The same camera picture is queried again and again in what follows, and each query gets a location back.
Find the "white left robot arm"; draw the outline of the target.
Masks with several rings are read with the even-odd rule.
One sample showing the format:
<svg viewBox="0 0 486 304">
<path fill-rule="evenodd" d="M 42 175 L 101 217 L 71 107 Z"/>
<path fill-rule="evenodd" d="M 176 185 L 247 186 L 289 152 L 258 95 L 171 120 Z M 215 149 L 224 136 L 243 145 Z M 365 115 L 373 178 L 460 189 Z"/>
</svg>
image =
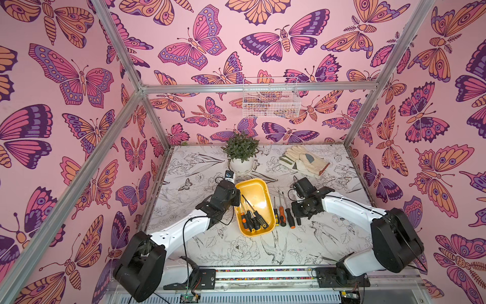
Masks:
<svg viewBox="0 0 486 304">
<path fill-rule="evenodd" d="M 153 234 L 142 231 L 129 241 L 113 271 L 114 279 L 137 302 L 147 300 L 158 289 L 166 260 L 188 240 L 221 222 L 225 213 L 240 205 L 240 191 L 234 180 L 222 179 L 215 192 L 198 204 L 188 216 Z"/>
</svg>

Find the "yellow plastic storage tray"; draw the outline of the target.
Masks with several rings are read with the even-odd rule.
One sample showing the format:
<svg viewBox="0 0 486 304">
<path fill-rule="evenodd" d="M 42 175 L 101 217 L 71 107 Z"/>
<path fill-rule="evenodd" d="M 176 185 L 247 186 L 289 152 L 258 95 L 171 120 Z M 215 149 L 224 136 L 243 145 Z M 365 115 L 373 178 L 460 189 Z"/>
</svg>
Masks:
<svg viewBox="0 0 486 304">
<path fill-rule="evenodd" d="M 254 230 L 252 230 L 251 227 L 251 232 L 245 230 L 241 219 L 240 206 L 238 206 L 235 207 L 234 210 L 237 215 L 237 224 L 239 226 L 240 232 L 244 236 L 250 238 L 256 236 L 262 236 L 264 234 L 268 234 L 272 232 L 276 227 L 276 225 L 275 225 L 275 218 L 273 213 L 272 199 L 270 197 L 270 192 L 268 190 L 268 186 L 266 182 L 264 182 L 264 180 L 262 179 L 250 179 L 247 181 L 238 182 L 236 184 L 236 188 L 240 190 L 240 194 L 241 194 L 240 202 L 243 202 L 243 204 L 247 205 L 247 203 L 242 197 L 245 196 L 249 200 L 250 204 L 253 205 L 256 211 L 260 215 L 262 215 L 263 218 L 266 220 L 266 222 L 269 224 L 268 229 L 259 228 L 255 232 Z"/>
</svg>

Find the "large black yellow screwdriver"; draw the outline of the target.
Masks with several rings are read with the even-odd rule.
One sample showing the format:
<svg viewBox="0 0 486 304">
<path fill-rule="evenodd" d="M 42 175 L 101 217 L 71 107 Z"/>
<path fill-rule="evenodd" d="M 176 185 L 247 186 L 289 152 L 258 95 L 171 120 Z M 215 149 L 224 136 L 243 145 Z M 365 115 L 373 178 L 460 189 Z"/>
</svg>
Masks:
<svg viewBox="0 0 486 304">
<path fill-rule="evenodd" d="M 268 229 L 269 228 L 269 224 L 266 222 L 266 220 L 263 218 L 263 216 L 260 215 L 256 211 L 256 209 L 253 207 L 252 204 L 250 204 L 249 200 L 245 196 L 242 196 L 242 197 L 245 200 L 245 202 L 247 203 L 247 205 L 250 207 L 250 209 L 252 210 L 253 215 L 254 215 L 254 219 L 257 221 L 257 223 L 259 224 L 260 228 L 261 229 Z"/>
</svg>

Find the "orange handled screwdriver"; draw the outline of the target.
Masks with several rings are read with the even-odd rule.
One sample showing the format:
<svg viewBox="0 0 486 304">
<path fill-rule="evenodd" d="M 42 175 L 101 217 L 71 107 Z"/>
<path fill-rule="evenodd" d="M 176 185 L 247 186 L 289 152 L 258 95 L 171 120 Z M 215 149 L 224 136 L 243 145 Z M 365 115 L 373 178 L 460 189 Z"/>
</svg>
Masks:
<svg viewBox="0 0 486 304">
<path fill-rule="evenodd" d="M 286 212 L 286 216 L 287 216 L 287 221 L 289 223 L 290 228 L 295 229 L 296 223 L 295 223 L 295 220 L 292 216 L 291 209 L 290 209 L 289 205 L 287 204 L 287 200 L 285 198 L 284 193 L 282 193 L 282 196 L 283 196 L 283 202 L 284 202 L 285 212 Z"/>
</svg>

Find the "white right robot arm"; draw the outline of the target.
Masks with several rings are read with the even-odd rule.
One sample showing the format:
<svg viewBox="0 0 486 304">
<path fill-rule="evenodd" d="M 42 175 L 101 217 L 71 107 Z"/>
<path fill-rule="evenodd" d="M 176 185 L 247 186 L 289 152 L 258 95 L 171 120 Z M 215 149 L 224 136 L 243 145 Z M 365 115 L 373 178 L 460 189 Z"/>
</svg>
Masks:
<svg viewBox="0 0 486 304">
<path fill-rule="evenodd" d="M 317 189 L 307 178 L 292 185 L 297 199 L 292 212 L 298 219 L 311 219 L 322 212 L 339 216 L 371 235 L 371 247 L 350 253 L 334 267 L 316 269 L 321 287 L 368 287 L 369 272 L 400 273 L 424 253 L 424 245 L 407 215 L 400 209 L 384 210 L 365 205 L 330 187 Z"/>
</svg>

